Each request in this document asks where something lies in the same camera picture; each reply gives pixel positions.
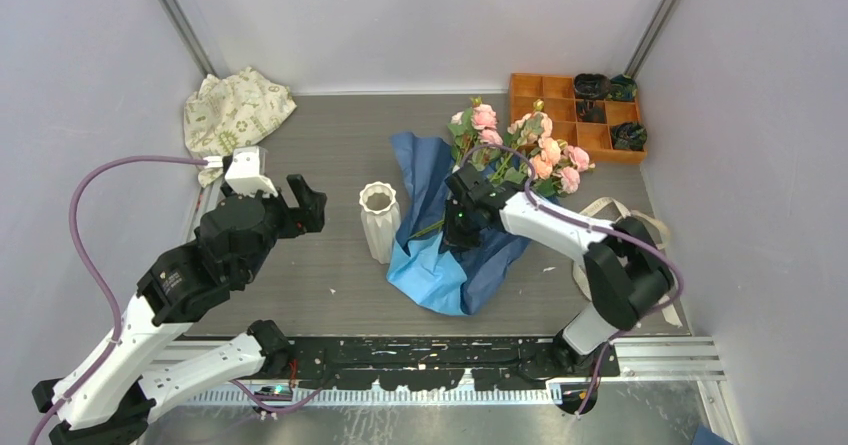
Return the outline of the pink flower bouquet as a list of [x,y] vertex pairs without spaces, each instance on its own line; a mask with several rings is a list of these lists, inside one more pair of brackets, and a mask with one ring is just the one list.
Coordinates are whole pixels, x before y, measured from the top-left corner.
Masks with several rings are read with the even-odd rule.
[[497,130],[496,112],[477,97],[471,107],[453,115],[448,129],[451,143],[411,132],[391,139],[412,200],[396,233],[402,247],[410,241],[432,241],[447,235],[443,230],[448,196],[444,180],[466,154],[494,186],[522,187],[529,179],[531,190],[546,199],[576,192],[581,174],[594,168],[586,150],[553,137],[553,120],[538,102],[502,135]]

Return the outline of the beige printed ribbon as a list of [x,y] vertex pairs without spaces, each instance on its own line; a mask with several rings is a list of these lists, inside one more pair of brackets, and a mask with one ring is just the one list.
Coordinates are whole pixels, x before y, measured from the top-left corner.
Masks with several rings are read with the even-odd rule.
[[[611,212],[612,214],[603,218],[600,217],[603,212]],[[671,232],[664,222],[638,210],[630,209],[612,197],[596,199],[579,213],[588,218],[609,221],[614,224],[612,226],[615,229],[622,233],[629,233],[659,251],[663,251],[670,242]],[[592,293],[589,279],[582,265],[575,264],[572,266],[572,278],[582,295],[591,302]],[[682,328],[683,321],[668,294],[660,298],[658,305],[662,307],[660,313],[667,324]]]

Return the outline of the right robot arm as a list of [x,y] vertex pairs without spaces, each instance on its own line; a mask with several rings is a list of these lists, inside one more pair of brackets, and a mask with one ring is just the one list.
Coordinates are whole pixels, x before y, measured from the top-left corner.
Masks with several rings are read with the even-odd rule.
[[488,229],[541,244],[584,272],[590,302],[556,336],[556,365],[567,375],[582,374],[603,343],[631,330],[675,284],[670,265],[636,219],[588,218],[533,192],[449,196],[442,250],[473,249]]

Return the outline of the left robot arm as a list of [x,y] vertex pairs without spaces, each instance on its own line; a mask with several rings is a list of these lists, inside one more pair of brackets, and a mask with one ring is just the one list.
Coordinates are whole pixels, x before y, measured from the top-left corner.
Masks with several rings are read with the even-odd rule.
[[153,372],[149,364],[210,310],[253,282],[280,239],[318,233],[327,196],[300,175],[286,178],[297,204],[278,193],[229,191],[205,213],[194,239],[161,254],[137,284],[119,326],[63,379],[32,390],[54,413],[53,444],[131,444],[170,409],[230,380],[287,373],[293,352],[271,320],[257,320],[224,345]]

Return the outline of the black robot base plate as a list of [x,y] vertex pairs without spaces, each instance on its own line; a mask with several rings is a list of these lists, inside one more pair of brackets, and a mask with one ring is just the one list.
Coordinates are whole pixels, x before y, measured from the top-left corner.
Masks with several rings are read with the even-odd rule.
[[544,336],[295,337],[286,359],[255,379],[360,391],[453,390],[469,376],[476,391],[541,390],[551,379],[584,382],[620,372],[611,355],[585,357]]

